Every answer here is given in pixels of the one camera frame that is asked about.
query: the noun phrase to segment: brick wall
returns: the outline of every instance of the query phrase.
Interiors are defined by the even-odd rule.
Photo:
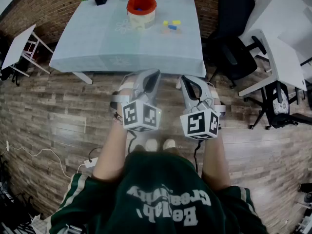
[[[0,16],[0,31],[12,40],[37,24],[35,33],[46,43],[59,40],[80,0],[14,0]],[[207,37],[215,30],[218,0],[195,0],[200,32]]]

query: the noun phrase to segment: black office chair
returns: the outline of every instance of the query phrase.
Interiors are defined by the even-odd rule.
[[[249,51],[259,47],[263,54],[266,54],[257,37],[252,36],[254,43],[247,47],[238,38],[245,30],[254,4],[254,0],[219,0],[217,30],[203,42],[204,60],[208,59],[217,67],[210,81],[222,71],[233,83],[231,88],[234,88],[234,80],[246,77],[257,69]]]
[[[254,125],[250,125],[249,129],[253,129],[260,119],[263,117],[264,113],[267,115],[269,126],[266,126],[266,130],[269,130],[271,127],[280,128],[286,125],[298,125],[298,123],[304,123],[312,125],[312,117],[307,117],[301,114],[292,114],[289,113],[289,106],[294,101],[298,101],[298,92],[296,95],[289,99],[287,86],[279,81],[273,82],[264,89],[261,88],[262,102],[251,98],[245,97],[244,101],[251,100],[255,104],[261,106],[261,111],[259,111],[259,116],[255,121]]]

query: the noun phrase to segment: shoe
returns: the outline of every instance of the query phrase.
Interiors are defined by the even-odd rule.
[[[168,148],[173,148],[173,147],[176,147],[176,142],[173,139],[167,139],[164,145],[162,146],[162,149],[166,150]]]
[[[158,150],[158,142],[154,138],[148,139],[145,144],[145,150],[147,152],[156,152]]]

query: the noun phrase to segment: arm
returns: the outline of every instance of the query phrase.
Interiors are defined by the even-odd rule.
[[[201,177],[214,191],[219,191],[231,186],[221,132],[218,133],[217,138],[206,140]]]
[[[117,113],[122,115],[120,103]],[[125,162],[126,139],[127,130],[119,122],[114,121],[93,170],[93,178],[114,181],[120,176]]]

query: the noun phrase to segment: white desk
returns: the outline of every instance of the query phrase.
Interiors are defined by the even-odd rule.
[[[206,75],[194,0],[156,0],[155,25],[143,31],[131,28],[127,2],[107,0],[97,6],[94,0],[83,1],[68,22],[50,66],[73,72],[89,84],[92,80],[82,72],[156,68],[167,74]],[[163,26],[164,20],[180,20],[180,32]]]
[[[262,42],[267,51],[272,74],[255,85],[240,91],[239,96],[247,95],[277,80],[306,91],[307,87],[296,51],[280,39],[261,30],[254,35]]]
[[[37,66],[38,68],[42,69],[43,71],[47,72],[48,74],[50,73],[49,71],[42,68],[39,64],[34,62],[34,59],[33,59],[33,55],[34,55],[34,53],[38,47],[39,42],[41,42],[51,53],[53,53],[53,51],[39,37],[37,37],[36,34],[34,33],[35,26],[36,25],[31,26],[30,28],[26,29],[24,32],[20,33],[17,37],[14,38],[14,40],[13,40],[13,42],[9,48],[9,51],[5,57],[5,60],[3,62],[2,69],[5,69],[7,67],[11,67],[14,70],[16,70],[16,71],[22,73],[23,75],[29,77],[28,74],[22,72],[21,70],[15,68],[13,66],[15,63],[17,63],[20,60],[20,57],[24,57],[29,62],[31,62],[32,64]],[[29,37],[31,35],[33,35],[37,39],[37,42],[29,41]],[[24,47],[27,43],[35,45],[32,51],[25,51],[24,50]]]

